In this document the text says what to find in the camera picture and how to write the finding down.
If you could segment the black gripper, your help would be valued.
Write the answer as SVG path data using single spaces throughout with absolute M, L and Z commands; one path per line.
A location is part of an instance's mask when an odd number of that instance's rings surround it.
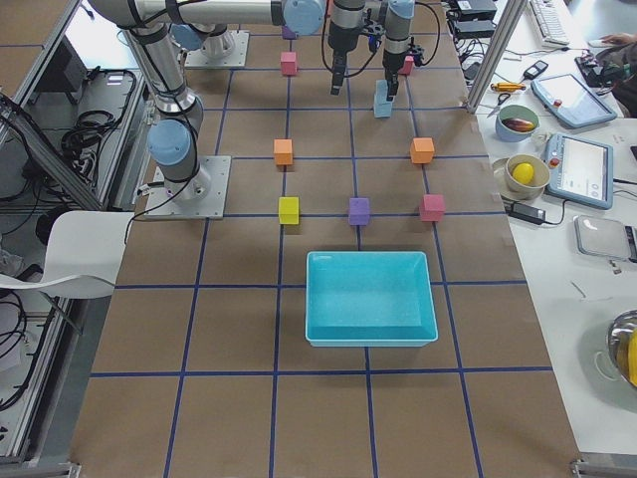
M 353 51 L 358 42 L 359 27 L 345 28 L 335 21 L 329 21 L 327 42 L 332 49 L 332 63 L 330 70 L 330 93 L 338 96 L 344 80 L 347 55 Z
M 407 56 L 412 56 L 416 66 L 423 64 L 424 49 L 413 42 L 386 42 L 383 49 L 382 66 L 387 86 L 386 100 L 393 102 L 398 91 L 398 73 Z

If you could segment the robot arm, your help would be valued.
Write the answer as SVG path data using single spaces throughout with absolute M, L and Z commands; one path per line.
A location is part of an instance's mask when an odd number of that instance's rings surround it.
M 286 26 L 313 33 L 325 19 L 324 1 L 93 1 L 91 5 L 124 33 L 149 84 L 159 121 L 150 128 L 148 150 L 163 174 L 170 199 L 183 205 L 209 194 L 212 176 L 197 151 L 203 104 L 191 90 L 169 38 L 174 26 L 197 40 L 224 35 L 229 23 Z
M 330 47 L 330 93 L 339 94 L 352 73 L 347 56 L 361 36 L 372 43 L 370 55 L 382 52 L 386 99 L 398 92 L 399 71 L 410 56 L 420 64 L 422 54 L 410 42 L 413 1 L 167 1 L 167 15 L 174 24 L 245 23 L 286 26 L 298 36 L 322 30 L 320 45 Z

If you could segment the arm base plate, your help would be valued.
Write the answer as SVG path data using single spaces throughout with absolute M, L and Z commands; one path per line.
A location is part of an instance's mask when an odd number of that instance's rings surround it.
M 185 67 L 198 70 L 241 69 L 246 65 L 250 32 L 226 30 L 209 37 L 202 47 L 186 55 Z
M 153 180 L 163 182 L 152 188 L 144 207 L 146 217 L 152 219 L 222 219 L 227 197 L 232 157 L 229 155 L 199 156 L 199 171 L 186 188 L 176 194 L 181 185 L 165 182 L 156 166 Z

